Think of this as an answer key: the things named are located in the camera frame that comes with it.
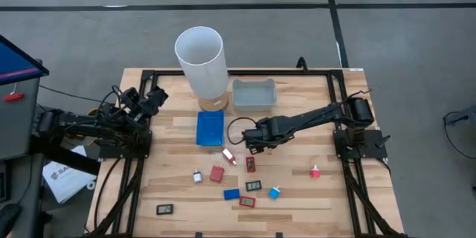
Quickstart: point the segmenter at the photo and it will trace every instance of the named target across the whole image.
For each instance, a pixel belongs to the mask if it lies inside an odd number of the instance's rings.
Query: white cylinder
[[[223,40],[216,30],[198,26],[183,32],[176,41],[176,55],[193,92],[214,99],[228,87]]]

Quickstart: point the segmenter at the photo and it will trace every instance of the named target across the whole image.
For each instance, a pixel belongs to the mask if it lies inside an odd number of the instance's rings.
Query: black floor stripe
[[[338,9],[476,8],[476,3],[337,4]]]
[[[0,11],[154,11],[154,10],[282,10],[329,8],[319,3],[256,3],[256,4],[153,4],[122,6],[15,6],[0,7]]]
[[[342,68],[349,68],[349,61],[347,60],[347,52],[345,51],[344,38],[342,36],[341,23],[339,22],[339,15],[337,13],[337,8],[335,0],[329,1],[330,16],[332,19],[332,26],[334,27],[335,41],[338,44],[339,58],[341,61]]]

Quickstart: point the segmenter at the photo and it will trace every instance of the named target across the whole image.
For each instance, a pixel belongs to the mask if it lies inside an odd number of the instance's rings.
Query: monitor screen
[[[48,75],[41,63],[0,36],[0,85]]]

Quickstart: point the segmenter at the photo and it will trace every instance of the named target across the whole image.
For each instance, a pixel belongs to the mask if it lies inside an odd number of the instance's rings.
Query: wooden table
[[[120,88],[138,88],[142,71],[141,68],[125,69]],[[242,80],[265,78],[240,77]],[[296,115],[329,104],[324,77],[272,78],[277,85],[277,105],[272,112],[237,112],[229,105],[225,111],[226,126],[239,116],[257,120],[273,115]],[[367,90],[362,70],[344,69],[344,78],[348,94]],[[233,79],[230,77],[228,92],[231,92]],[[244,143],[234,146],[225,138],[225,146],[237,157],[235,167],[225,161],[219,147],[195,144],[196,116],[200,108],[185,77],[160,76],[158,85],[169,98],[152,119],[153,144],[145,161],[134,237],[194,237],[196,232],[202,232],[204,237],[274,237],[276,232],[283,232],[284,237],[353,237],[341,161],[335,155],[332,139],[333,124],[300,131],[296,139],[287,144],[255,155],[257,171],[247,173],[245,157],[250,154]],[[234,123],[230,131],[232,140],[238,141],[240,131],[247,127],[252,127],[252,123],[246,120]],[[99,188],[113,162],[109,159],[101,164],[89,211],[89,229],[93,229]],[[214,164],[225,168],[221,184],[209,180]],[[309,176],[314,164],[321,169],[318,179]],[[403,231],[388,171],[376,160],[362,160],[362,164],[373,204],[390,226]],[[107,181],[100,200],[100,220],[117,200],[122,169],[123,161]],[[200,184],[193,183],[195,169],[203,174],[204,181]],[[263,189],[246,192],[245,182],[254,180],[261,180]],[[271,200],[268,192],[275,185],[280,185],[281,194],[277,200]],[[223,199],[223,190],[237,187],[242,195],[257,198],[255,208],[239,206],[237,200]],[[173,214],[155,215],[157,205],[169,203],[174,204]],[[358,206],[362,230],[366,231],[360,202]],[[127,207],[126,204],[122,231],[125,231]]]

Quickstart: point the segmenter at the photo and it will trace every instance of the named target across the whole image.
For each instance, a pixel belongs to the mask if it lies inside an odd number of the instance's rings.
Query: cardboard cylinder base
[[[200,108],[204,111],[220,111],[225,110],[228,105],[228,93],[225,92],[221,96],[211,100],[199,98]]]

